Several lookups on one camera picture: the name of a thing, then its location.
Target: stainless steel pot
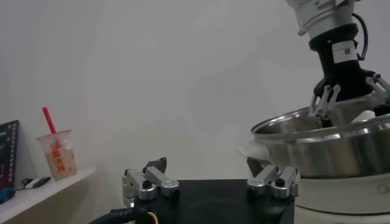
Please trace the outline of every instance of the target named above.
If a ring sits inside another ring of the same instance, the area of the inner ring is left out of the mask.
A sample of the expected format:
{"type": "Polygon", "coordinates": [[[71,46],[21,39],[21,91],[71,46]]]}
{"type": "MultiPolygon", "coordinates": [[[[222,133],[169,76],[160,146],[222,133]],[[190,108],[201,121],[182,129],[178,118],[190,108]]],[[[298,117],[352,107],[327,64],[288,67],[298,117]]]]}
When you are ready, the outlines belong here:
{"type": "Polygon", "coordinates": [[[373,106],[366,98],[336,105],[336,127],[318,129],[308,108],[266,120],[252,129],[277,166],[298,168],[303,178],[364,177],[390,172],[390,116],[353,123],[373,106]]]}

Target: white shelf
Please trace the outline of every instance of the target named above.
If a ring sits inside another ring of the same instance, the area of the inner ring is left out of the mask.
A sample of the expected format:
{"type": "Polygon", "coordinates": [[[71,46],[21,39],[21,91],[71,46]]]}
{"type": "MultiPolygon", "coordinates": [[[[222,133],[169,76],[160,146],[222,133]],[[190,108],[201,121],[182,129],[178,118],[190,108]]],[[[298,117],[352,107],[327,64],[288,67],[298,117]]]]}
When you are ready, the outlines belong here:
{"type": "Polygon", "coordinates": [[[90,167],[80,170],[76,175],[64,180],[49,182],[36,189],[17,192],[12,199],[0,205],[0,223],[17,216],[39,202],[44,201],[67,187],[89,177],[95,173],[95,171],[95,167],[90,167]]]}

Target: plastic cup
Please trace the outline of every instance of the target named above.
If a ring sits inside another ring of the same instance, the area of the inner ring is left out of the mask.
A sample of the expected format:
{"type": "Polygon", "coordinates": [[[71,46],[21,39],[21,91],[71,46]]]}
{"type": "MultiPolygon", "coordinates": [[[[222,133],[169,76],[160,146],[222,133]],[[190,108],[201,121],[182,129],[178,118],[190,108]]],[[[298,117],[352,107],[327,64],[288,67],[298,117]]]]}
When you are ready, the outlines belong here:
{"type": "Polygon", "coordinates": [[[70,130],[45,135],[37,139],[56,181],[76,174],[70,130]]]}

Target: blue object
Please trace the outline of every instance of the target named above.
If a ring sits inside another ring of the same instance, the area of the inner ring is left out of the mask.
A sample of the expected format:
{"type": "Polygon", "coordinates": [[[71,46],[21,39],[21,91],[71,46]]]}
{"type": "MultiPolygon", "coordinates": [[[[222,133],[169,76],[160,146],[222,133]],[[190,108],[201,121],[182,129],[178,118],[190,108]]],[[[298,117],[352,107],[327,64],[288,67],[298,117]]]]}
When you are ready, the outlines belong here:
{"type": "Polygon", "coordinates": [[[15,196],[15,190],[12,188],[3,188],[0,191],[0,205],[15,196]]]}

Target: metal clamp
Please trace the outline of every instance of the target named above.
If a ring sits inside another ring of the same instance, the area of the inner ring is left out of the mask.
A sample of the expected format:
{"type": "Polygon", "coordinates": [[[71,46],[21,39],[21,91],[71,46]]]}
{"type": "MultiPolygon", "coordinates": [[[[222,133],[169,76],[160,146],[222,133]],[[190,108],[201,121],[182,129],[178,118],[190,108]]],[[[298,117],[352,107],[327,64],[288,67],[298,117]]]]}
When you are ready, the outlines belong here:
{"type": "Polygon", "coordinates": [[[299,195],[300,175],[293,167],[286,167],[277,180],[272,182],[272,195],[276,198],[296,197],[299,195]]]}
{"type": "Polygon", "coordinates": [[[374,91],[372,97],[376,104],[390,104],[390,85],[381,77],[380,74],[375,74],[373,77],[367,77],[366,83],[374,91]]]}
{"type": "Polygon", "coordinates": [[[129,199],[138,197],[140,200],[153,200],[157,194],[157,187],[154,183],[145,179],[139,171],[129,169],[122,177],[122,190],[124,204],[129,203],[129,199]]]}
{"type": "Polygon", "coordinates": [[[309,106],[309,117],[315,117],[317,119],[319,128],[323,127],[322,120],[327,121],[330,119],[330,112],[335,108],[335,103],[340,91],[341,87],[339,85],[335,85],[333,89],[330,85],[325,86],[324,93],[322,94],[318,105],[316,105],[318,97],[316,95],[313,96],[309,106]]]}
{"type": "Polygon", "coordinates": [[[176,197],[180,193],[179,182],[168,178],[154,166],[146,168],[145,178],[157,184],[165,197],[176,197]]]}
{"type": "Polygon", "coordinates": [[[278,168],[273,165],[266,166],[255,178],[247,180],[248,190],[256,196],[266,193],[267,185],[278,177],[278,168]]]}

